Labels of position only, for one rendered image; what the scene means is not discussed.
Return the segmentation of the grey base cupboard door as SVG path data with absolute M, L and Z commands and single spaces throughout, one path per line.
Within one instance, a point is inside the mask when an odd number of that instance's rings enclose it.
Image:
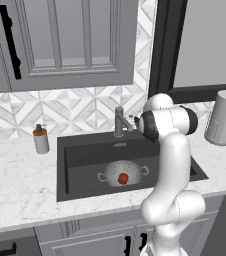
M 125 256 L 126 236 L 134 227 L 121 227 L 40 244 L 42 256 Z
M 193 221 L 181 234 L 179 243 L 185 251 L 183 256 L 200 256 L 218 212 L 205 213 Z M 152 239 L 154 227 L 146 224 L 136 226 L 132 256 L 140 256 L 141 233 L 147 233 L 147 242 Z

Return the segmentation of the black framed window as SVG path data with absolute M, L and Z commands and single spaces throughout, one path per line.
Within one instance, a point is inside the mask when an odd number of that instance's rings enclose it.
M 175 88 L 174 77 L 188 0 L 158 0 L 148 97 L 166 93 L 175 103 L 208 102 L 226 84 Z

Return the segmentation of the dark grey dishwasher front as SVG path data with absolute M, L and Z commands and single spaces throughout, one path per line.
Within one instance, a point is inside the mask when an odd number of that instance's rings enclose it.
M 42 256 L 33 228 L 0 232 L 0 250 L 17 244 L 17 251 L 11 256 Z

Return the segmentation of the dark grey sink basin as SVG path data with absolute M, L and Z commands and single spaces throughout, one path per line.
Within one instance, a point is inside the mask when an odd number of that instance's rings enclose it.
M 106 167 L 129 160 L 147 166 L 149 173 L 136 185 L 111 187 L 102 182 Z M 113 132 L 57 138 L 57 201 L 81 199 L 131 190 L 153 188 L 158 180 L 159 143 L 152 143 L 137 130 L 121 138 Z

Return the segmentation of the white perforated colander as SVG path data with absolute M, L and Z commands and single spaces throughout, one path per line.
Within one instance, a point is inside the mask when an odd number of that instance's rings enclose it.
M 126 173 L 129 176 L 128 182 L 125 185 L 118 182 L 121 173 Z M 97 177 L 100 182 L 107 182 L 111 187 L 123 187 L 139 184 L 143 177 L 149 173 L 150 171 L 147 166 L 140 167 L 132 161 L 119 160 L 110 163 L 103 173 L 97 174 Z

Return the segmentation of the grey sink faucet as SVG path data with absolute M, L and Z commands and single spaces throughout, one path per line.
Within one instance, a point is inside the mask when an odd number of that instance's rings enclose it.
M 133 131 L 133 126 L 124 117 L 124 109 L 121 106 L 115 108 L 115 132 L 114 136 L 121 138 L 123 129 L 126 128 L 129 132 Z

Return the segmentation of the white paper towel roll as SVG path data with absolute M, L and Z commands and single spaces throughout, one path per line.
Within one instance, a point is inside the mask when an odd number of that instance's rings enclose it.
M 217 146 L 226 146 L 226 90 L 217 93 L 213 110 L 210 112 L 204 138 Z

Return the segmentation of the grey soap dispenser orange collar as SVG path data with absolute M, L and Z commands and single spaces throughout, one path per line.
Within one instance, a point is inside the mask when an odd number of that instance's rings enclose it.
M 41 124 L 37 124 L 33 130 L 33 139 L 35 143 L 36 152 L 38 154 L 47 154 L 50 150 L 47 130 Z

